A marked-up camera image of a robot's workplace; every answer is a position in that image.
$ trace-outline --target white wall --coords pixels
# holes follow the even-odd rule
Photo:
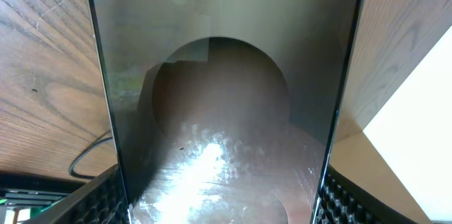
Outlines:
[[[452,28],[364,133],[431,220],[452,220]]]

